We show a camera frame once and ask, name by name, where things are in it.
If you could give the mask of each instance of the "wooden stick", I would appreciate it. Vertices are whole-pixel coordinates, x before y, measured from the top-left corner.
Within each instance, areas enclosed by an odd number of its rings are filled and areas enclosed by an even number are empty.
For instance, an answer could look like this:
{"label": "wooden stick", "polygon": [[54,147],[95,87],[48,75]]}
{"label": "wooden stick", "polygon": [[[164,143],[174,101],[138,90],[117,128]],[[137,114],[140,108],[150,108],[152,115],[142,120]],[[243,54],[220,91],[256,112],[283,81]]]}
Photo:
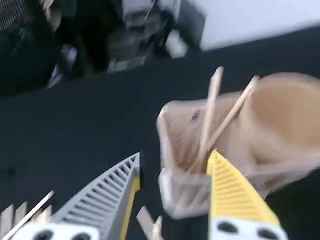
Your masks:
{"label": "wooden stick", "polygon": [[18,222],[5,236],[2,240],[9,240],[54,194],[54,191],[50,191],[34,208],[28,212],[24,218]]}
{"label": "wooden stick", "polygon": [[225,117],[225,119],[223,120],[223,122],[221,123],[221,125],[217,128],[217,130],[215,131],[215,133],[211,136],[207,148],[207,151],[210,151],[210,149],[214,146],[214,144],[216,143],[217,139],[220,137],[221,133],[225,130],[225,128],[228,126],[228,124],[231,122],[231,120],[234,118],[234,116],[236,115],[236,113],[240,110],[240,108],[242,107],[242,105],[244,104],[245,100],[247,99],[247,97],[250,95],[252,89],[255,87],[255,85],[257,84],[259,80],[258,76],[254,76],[251,81],[249,82],[249,84],[246,86],[246,88],[244,89],[243,93],[241,94],[241,96],[238,98],[238,100],[235,102],[234,106],[232,107],[232,109],[230,110],[230,112],[227,114],[227,116]]}
{"label": "wooden stick", "polygon": [[158,219],[154,223],[147,208],[143,206],[138,212],[136,219],[140,224],[146,239],[164,240],[163,237],[161,236],[162,217],[158,217]]}
{"label": "wooden stick", "polygon": [[213,118],[215,116],[215,102],[219,94],[223,72],[224,72],[224,68],[222,66],[219,66],[215,70],[213,76],[210,79],[208,97],[207,97],[207,102],[206,102],[205,112],[203,117],[203,124],[201,128],[201,133],[200,133],[199,152],[198,152],[197,158],[195,159],[191,167],[187,170],[187,172],[193,171],[194,168],[196,171],[198,171],[207,153],[206,146],[208,141],[208,134],[209,134],[209,130],[210,130],[210,126],[212,124]]}

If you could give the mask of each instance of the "black table surface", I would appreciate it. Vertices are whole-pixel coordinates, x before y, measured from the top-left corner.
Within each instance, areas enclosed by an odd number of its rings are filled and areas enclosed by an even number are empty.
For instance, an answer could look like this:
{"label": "black table surface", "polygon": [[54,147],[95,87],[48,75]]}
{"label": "black table surface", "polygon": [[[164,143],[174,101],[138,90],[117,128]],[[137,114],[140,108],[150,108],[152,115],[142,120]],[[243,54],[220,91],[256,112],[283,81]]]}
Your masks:
{"label": "black table surface", "polygon": [[[31,208],[54,190],[56,211],[99,174],[141,152],[144,185],[135,197],[127,239],[144,239],[135,220],[142,205],[154,219],[163,215],[164,239],[206,239],[207,217],[172,220],[163,211],[156,118],[171,100],[205,98],[220,65],[222,93],[243,89],[253,75],[300,72],[320,78],[320,28],[191,53],[0,101],[0,210],[24,201]],[[13,169],[11,174],[6,168]],[[316,239],[319,186],[320,172],[315,171],[267,197],[291,240]]]}

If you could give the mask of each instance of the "beige cup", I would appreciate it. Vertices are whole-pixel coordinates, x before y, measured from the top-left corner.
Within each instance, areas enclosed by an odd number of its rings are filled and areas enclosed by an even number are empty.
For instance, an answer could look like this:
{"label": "beige cup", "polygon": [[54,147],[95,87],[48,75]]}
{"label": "beige cup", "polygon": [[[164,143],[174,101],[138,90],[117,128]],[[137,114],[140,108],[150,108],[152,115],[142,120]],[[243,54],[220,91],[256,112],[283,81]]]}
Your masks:
{"label": "beige cup", "polygon": [[320,81],[285,72],[262,78],[244,103],[239,124],[258,162],[318,165]]}

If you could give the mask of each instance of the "wooden skewer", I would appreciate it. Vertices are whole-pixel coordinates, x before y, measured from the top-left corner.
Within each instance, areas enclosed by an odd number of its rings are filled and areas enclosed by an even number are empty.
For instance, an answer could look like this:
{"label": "wooden skewer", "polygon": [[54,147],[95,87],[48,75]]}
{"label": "wooden skewer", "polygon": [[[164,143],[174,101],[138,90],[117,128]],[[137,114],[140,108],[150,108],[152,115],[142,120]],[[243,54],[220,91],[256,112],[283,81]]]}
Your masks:
{"label": "wooden skewer", "polygon": [[217,139],[220,137],[221,133],[225,130],[225,128],[228,126],[228,124],[231,122],[231,120],[234,118],[236,113],[240,110],[242,105],[244,104],[247,97],[250,95],[251,91],[257,84],[258,80],[260,78],[258,76],[253,76],[249,84],[244,89],[241,96],[238,98],[238,100],[235,102],[234,106],[230,110],[230,112],[227,114],[221,125],[217,128],[217,130],[214,132],[214,134],[211,136],[210,140],[208,141],[206,151],[210,151],[210,149],[214,146]]}
{"label": "wooden skewer", "polygon": [[207,97],[207,102],[206,102],[205,112],[203,117],[203,124],[201,128],[201,133],[200,133],[199,152],[198,152],[197,158],[195,159],[191,167],[187,170],[187,172],[193,171],[194,168],[196,171],[198,171],[207,153],[206,146],[208,142],[208,134],[209,134],[209,130],[210,130],[210,126],[212,124],[213,118],[215,116],[215,102],[219,94],[223,72],[224,72],[224,68],[222,66],[219,66],[215,70],[213,76],[211,77],[208,97]]}
{"label": "wooden skewer", "polygon": [[50,191],[30,212],[28,212],[24,218],[22,218],[17,225],[15,225],[2,240],[9,240],[54,194],[54,191]]}

